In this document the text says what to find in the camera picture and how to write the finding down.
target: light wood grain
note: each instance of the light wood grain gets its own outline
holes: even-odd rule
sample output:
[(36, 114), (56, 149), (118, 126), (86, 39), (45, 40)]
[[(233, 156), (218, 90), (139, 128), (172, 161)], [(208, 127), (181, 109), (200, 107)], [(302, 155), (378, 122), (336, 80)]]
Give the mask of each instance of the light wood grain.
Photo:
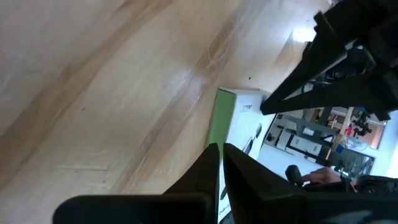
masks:
[(126, 2), (123, 27), (0, 139), (1, 222), (49, 223), (74, 195), (162, 193), (204, 149), (216, 88), (274, 90), (300, 60), (293, 30), (326, 7)]

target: wooden floor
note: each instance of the wooden floor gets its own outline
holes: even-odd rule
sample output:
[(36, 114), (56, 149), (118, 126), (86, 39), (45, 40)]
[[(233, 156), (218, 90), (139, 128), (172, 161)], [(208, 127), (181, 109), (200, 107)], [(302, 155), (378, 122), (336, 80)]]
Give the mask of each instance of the wooden floor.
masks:
[(1, 136), (0, 223), (81, 194), (160, 194), (205, 146), (218, 86), (274, 90), (326, 0), (132, 0), (128, 22)]

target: light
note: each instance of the light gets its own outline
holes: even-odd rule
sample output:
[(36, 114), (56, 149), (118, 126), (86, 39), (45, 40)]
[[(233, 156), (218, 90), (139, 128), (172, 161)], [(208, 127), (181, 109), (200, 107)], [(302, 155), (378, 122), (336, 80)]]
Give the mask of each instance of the light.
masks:
[(295, 28), (293, 30), (293, 40), (301, 43), (313, 41), (316, 34), (312, 28)]

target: hand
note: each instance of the hand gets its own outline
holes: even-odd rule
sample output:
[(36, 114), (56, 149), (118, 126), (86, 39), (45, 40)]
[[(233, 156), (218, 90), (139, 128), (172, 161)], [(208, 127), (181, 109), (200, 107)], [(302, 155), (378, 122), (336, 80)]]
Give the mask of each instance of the hand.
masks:
[(310, 174), (304, 175), (302, 177), (302, 182), (307, 182), (307, 181), (318, 184), (330, 184), (330, 183), (340, 182), (341, 179), (340, 176), (336, 174), (333, 170), (324, 167), (316, 171), (313, 171)]

